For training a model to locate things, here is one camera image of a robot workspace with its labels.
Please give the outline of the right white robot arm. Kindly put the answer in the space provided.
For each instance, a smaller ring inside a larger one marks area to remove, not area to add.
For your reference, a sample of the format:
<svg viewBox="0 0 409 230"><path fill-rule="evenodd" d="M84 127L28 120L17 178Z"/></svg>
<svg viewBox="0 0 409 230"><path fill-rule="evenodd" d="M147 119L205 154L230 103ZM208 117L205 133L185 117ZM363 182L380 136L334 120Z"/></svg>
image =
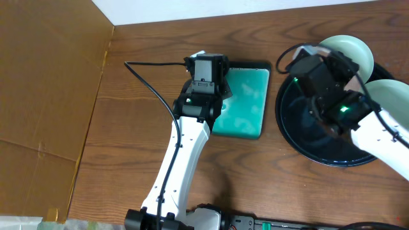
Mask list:
<svg viewBox="0 0 409 230"><path fill-rule="evenodd" d="M311 114L331 134L380 159L408 177L408 85L371 81L373 58L350 58L339 51L309 55L291 70Z"/></svg>

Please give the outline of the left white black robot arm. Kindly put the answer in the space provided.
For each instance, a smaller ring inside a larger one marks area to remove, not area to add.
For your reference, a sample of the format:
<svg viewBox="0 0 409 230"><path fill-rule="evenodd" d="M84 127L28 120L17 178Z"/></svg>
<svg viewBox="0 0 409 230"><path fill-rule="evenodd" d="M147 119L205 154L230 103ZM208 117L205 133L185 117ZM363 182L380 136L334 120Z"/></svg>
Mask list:
<svg viewBox="0 0 409 230"><path fill-rule="evenodd" d="M209 67L201 62L184 66L191 78L174 104L166 107L172 129L165 157L141 209L127 211L125 229L224 229L229 225L223 212L211 204L187 212L197 162L229 94L229 65L218 61Z"/></svg>

